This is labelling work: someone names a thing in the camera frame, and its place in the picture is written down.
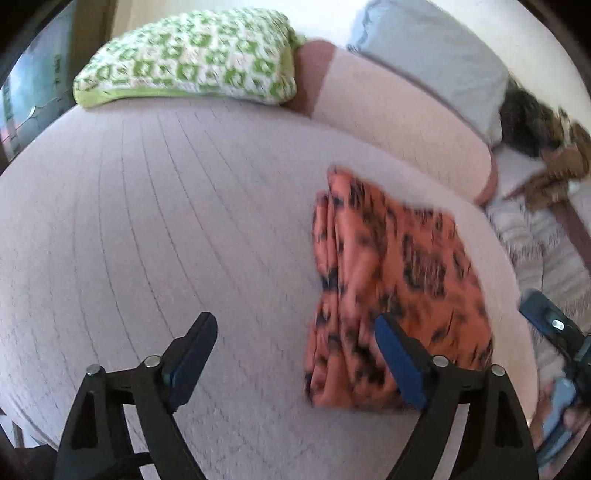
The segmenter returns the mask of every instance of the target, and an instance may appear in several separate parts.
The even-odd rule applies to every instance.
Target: wall
[[[560,43],[518,0],[431,0],[480,37],[519,81],[553,108],[562,106],[591,130],[591,99]],[[309,37],[344,46],[367,0],[119,0],[114,32],[196,8],[275,8]]]

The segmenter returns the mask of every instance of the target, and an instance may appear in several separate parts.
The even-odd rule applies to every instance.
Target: light blue pillow
[[[458,20],[427,0],[376,0],[358,15],[349,50],[415,81],[489,144],[502,137],[499,109],[509,71]]]

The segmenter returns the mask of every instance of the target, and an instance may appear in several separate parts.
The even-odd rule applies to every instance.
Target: knitted pillow
[[[211,93],[278,104],[296,94],[289,20],[273,10],[194,11],[104,45],[74,80],[93,107],[119,98]]]

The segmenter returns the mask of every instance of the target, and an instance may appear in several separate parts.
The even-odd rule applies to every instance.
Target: metal pin
[[[497,377],[502,377],[503,375],[505,375],[505,369],[500,365],[493,365],[491,367],[491,372]]]
[[[148,368],[155,368],[160,364],[160,357],[158,355],[150,355],[144,360],[144,365]]]
[[[443,368],[449,365],[449,360],[443,355],[437,355],[433,357],[433,364]]]
[[[103,370],[103,368],[99,364],[92,364],[92,365],[89,365],[88,367],[86,367],[86,375],[92,377],[93,375],[96,375],[101,370]]]
[[[552,326],[557,330],[564,330],[564,323],[562,323],[560,320],[552,320]]]

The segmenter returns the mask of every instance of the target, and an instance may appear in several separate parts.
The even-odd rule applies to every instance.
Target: orange leopard print fabric
[[[328,181],[313,218],[322,296],[306,352],[304,388],[311,403],[401,405],[373,333],[384,312],[395,313],[432,355],[462,368],[488,366],[489,319],[453,218],[406,207],[343,168],[331,168]]]

